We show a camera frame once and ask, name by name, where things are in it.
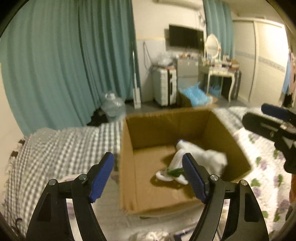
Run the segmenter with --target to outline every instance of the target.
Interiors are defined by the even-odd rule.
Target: mirror frame
[[[206,56],[206,53],[208,53],[207,52],[207,42],[208,42],[209,38],[212,38],[217,43],[217,54],[216,55],[212,55],[212,59],[216,59],[219,56],[220,43],[219,43],[216,35],[214,35],[214,34],[210,34],[207,37],[207,40],[205,41],[205,56]]]

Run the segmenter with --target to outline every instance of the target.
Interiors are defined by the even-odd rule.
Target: teal curtain
[[[207,22],[207,34],[216,35],[221,43],[221,56],[233,58],[234,30],[228,3],[220,0],[203,0]]]
[[[24,135],[85,126],[107,91],[132,98],[131,8],[130,0],[30,0],[19,10],[1,37],[0,62]]]

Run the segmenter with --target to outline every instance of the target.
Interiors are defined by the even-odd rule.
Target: blue plastic bag
[[[192,107],[206,105],[210,101],[210,98],[199,88],[199,83],[181,90],[181,93],[190,100]]]
[[[209,93],[216,98],[219,98],[221,87],[220,85],[212,85],[209,88]]]

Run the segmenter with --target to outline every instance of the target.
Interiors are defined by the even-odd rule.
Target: white vanity table
[[[214,60],[215,63],[221,62],[221,45],[217,39],[217,37],[214,34],[210,34],[205,42],[205,53],[204,56],[210,55],[210,59]],[[221,90],[220,95],[222,91],[223,81],[224,77],[230,77],[231,78],[231,86],[228,94],[228,102],[231,101],[231,93],[235,82],[235,75],[233,71],[229,71],[227,68],[220,68],[220,67],[212,67],[212,66],[203,66],[202,64],[199,65],[199,72],[208,74],[207,78],[207,93],[209,93],[209,87],[210,87],[210,78],[212,75],[214,76],[221,76],[222,82],[221,82]]]
[[[220,94],[221,94],[221,91],[222,91],[224,77],[230,77],[231,78],[231,85],[230,85],[229,94],[228,94],[228,102],[231,101],[231,93],[232,93],[232,89],[233,89],[234,82],[235,82],[235,75],[234,75],[233,71],[228,70],[226,68],[218,68],[218,67],[212,67],[212,66],[199,65],[199,72],[208,75],[208,78],[207,78],[207,92],[206,93],[209,93],[211,76],[221,76],[222,77]]]

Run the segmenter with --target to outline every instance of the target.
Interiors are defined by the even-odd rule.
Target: metal screw
[[[248,182],[246,180],[241,180],[241,184],[246,186],[246,185],[248,185]]]
[[[218,176],[216,176],[216,175],[211,175],[210,178],[211,178],[213,181],[217,181],[217,180],[218,180]]]
[[[85,180],[87,178],[86,174],[80,174],[79,175],[79,180]]]
[[[56,184],[56,180],[55,179],[51,179],[51,180],[49,180],[49,182],[48,182],[48,184],[50,185],[50,186],[52,186],[52,185],[54,185],[54,184]]]

